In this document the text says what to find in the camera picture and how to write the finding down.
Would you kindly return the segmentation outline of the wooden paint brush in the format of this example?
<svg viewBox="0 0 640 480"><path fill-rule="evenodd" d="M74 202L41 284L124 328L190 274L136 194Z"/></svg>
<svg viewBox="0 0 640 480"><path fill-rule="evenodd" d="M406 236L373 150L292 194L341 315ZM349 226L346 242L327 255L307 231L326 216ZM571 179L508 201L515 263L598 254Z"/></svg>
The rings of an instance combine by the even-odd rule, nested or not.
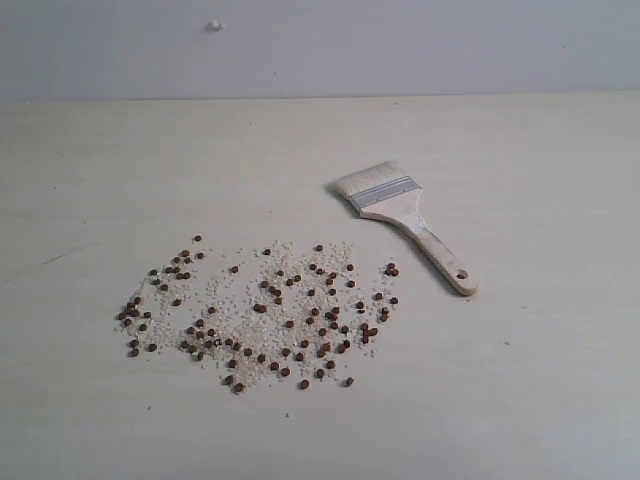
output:
<svg viewBox="0 0 640 480"><path fill-rule="evenodd" d="M358 216L393 226L409 238L460 295L478 291L468 267L427 226L419 211L421 186L390 160L342 176L329 184Z"/></svg>

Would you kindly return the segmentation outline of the pile of pellets and grains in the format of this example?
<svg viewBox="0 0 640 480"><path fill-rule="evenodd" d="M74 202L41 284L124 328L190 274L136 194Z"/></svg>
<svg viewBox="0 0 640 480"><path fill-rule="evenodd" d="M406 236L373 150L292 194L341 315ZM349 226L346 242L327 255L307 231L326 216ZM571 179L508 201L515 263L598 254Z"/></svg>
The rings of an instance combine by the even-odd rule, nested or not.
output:
<svg viewBox="0 0 640 480"><path fill-rule="evenodd" d="M216 249L201 235L151 266L115 314L129 358L174 349L213 364L235 395L263 380L355 383L347 359L373 356L399 305L392 258L358 258L351 243Z"/></svg>

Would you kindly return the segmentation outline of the white blob on wall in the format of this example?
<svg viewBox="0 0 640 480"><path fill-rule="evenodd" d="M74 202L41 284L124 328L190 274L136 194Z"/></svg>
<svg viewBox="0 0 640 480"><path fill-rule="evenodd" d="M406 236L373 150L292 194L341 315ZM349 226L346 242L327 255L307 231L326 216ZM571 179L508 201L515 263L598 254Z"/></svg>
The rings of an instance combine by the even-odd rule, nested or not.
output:
<svg viewBox="0 0 640 480"><path fill-rule="evenodd" d="M208 32L219 32L224 29L224 25L218 20L209 21L205 27Z"/></svg>

